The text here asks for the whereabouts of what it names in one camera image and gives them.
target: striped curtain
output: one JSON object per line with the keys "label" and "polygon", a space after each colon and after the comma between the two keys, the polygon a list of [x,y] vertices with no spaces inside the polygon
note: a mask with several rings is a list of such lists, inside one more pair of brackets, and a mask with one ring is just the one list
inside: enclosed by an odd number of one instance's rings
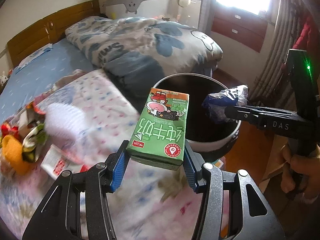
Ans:
{"label": "striped curtain", "polygon": [[289,101],[294,101],[293,90],[289,79],[281,70],[281,65],[286,60],[288,50],[300,35],[301,5],[301,0],[280,0],[269,57],[253,89],[249,91],[249,102],[252,105],[285,108]]}

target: white and red package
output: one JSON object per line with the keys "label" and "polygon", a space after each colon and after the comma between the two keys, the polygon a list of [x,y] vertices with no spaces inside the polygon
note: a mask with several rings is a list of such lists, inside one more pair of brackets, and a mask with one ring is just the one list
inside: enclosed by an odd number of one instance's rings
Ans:
{"label": "white and red package", "polygon": [[54,144],[50,146],[50,149],[45,155],[41,163],[41,168],[44,169],[53,179],[57,179],[64,170],[70,170],[72,173],[78,173],[89,169],[86,165],[77,164],[68,160],[63,155],[63,152]]}

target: green milk carton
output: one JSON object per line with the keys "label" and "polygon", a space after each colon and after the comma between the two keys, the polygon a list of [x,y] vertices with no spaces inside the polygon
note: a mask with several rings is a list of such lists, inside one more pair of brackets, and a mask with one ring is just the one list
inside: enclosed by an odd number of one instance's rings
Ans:
{"label": "green milk carton", "polygon": [[137,162],[177,170],[183,162],[189,95],[152,88],[127,151]]}

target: wooden headboard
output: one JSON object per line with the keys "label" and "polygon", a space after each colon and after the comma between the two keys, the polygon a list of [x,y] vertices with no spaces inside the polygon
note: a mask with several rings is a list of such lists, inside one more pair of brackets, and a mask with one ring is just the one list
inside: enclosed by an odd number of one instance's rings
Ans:
{"label": "wooden headboard", "polygon": [[62,9],[35,22],[7,43],[13,67],[44,45],[62,40],[65,29],[74,23],[99,14],[99,1],[92,0]]}

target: blue snack bag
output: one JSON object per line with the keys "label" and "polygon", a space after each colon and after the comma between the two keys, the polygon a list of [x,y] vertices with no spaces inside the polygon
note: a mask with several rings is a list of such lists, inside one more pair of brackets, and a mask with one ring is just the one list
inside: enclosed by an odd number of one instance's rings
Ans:
{"label": "blue snack bag", "polygon": [[214,123],[232,122],[233,119],[225,116],[225,108],[227,106],[246,106],[247,98],[248,86],[241,85],[207,95],[202,107],[207,110],[207,115]]}

